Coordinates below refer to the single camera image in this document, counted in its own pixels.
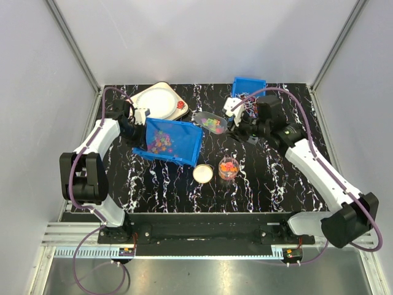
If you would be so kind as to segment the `clear plastic scoop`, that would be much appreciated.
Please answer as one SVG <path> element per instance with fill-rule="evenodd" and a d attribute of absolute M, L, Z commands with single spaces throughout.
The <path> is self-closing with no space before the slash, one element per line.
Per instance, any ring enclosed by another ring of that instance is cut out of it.
<path fill-rule="evenodd" d="M 227 131 L 227 120 L 213 113 L 202 111 L 195 114 L 195 122 L 216 135 Z"/>

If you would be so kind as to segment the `blue bin of star candies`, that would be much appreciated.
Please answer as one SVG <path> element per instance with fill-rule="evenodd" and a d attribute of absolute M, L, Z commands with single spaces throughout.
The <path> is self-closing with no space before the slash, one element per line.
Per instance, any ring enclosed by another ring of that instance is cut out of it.
<path fill-rule="evenodd" d="M 197 165 L 203 139 L 200 127 L 190 122 L 152 118 L 146 119 L 146 127 L 147 149 L 134 147 L 134 154 L 180 166 Z"/>

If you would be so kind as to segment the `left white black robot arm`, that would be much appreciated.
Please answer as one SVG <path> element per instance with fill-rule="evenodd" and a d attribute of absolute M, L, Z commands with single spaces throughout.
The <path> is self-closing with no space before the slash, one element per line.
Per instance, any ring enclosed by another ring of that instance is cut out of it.
<path fill-rule="evenodd" d="M 103 158 L 111 144 L 122 138 L 131 148 L 147 149 L 146 119 L 150 109 L 129 101 L 116 100 L 103 112 L 86 140 L 73 152 L 60 155 L 63 198 L 80 210 L 87 210 L 101 222 L 100 231 L 119 243 L 132 238 L 132 225 L 124 209 L 109 195 L 109 181 Z"/>

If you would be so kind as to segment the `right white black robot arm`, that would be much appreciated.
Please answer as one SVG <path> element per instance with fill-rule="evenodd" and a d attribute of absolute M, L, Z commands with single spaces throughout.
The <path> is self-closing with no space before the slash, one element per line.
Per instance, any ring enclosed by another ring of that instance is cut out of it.
<path fill-rule="evenodd" d="M 295 213 L 279 228 L 280 239 L 290 244 L 301 235 L 319 236 L 343 248 L 374 229 L 378 198 L 371 192 L 361 193 L 331 166 L 302 126 L 287 121 L 279 98 L 260 96 L 256 105 L 257 115 L 250 117 L 244 110 L 243 101 L 227 98 L 223 111 L 228 117 L 229 131 L 241 141 L 265 138 L 304 174 L 329 209 L 327 212 Z"/>

